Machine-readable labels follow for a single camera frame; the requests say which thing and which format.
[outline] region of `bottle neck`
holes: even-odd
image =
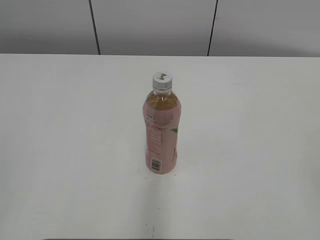
[[[166,91],[166,92],[158,92],[158,91],[155,91],[153,90],[153,94],[156,95],[156,96],[169,96],[171,94],[171,90],[170,91]]]

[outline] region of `plastic bottle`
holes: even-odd
[[[153,91],[143,105],[143,117],[147,145],[145,161],[156,174],[166,174],[176,166],[180,116],[181,104],[172,92],[171,74],[155,73]]]

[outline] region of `barcode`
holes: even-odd
[[[152,158],[151,168],[157,172],[161,172],[161,161]]]

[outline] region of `white bottle cap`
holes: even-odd
[[[172,76],[165,71],[153,75],[153,90],[159,94],[169,93],[172,90]]]

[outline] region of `black line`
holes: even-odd
[[[92,10],[91,0],[88,0],[88,1],[89,1],[89,6],[90,6],[91,19],[92,19],[92,24],[93,24],[93,31],[94,31],[96,48],[98,50],[98,54],[101,55],[99,41],[98,41],[98,34],[97,34],[97,29],[96,29],[96,23],[95,23],[95,17],[94,17],[94,11]]]
[[[218,6],[218,0],[216,0],[216,2],[215,2],[215,9],[214,9],[214,15],[213,15],[213,20],[212,20],[212,28],[211,28],[209,48],[208,48],[208,53],[206,55],[207,57],[209,57],[210,48],[211,48],[212,34],[214,33],[214,25],[215,25],[216,14],[217,14],[217,6]]]

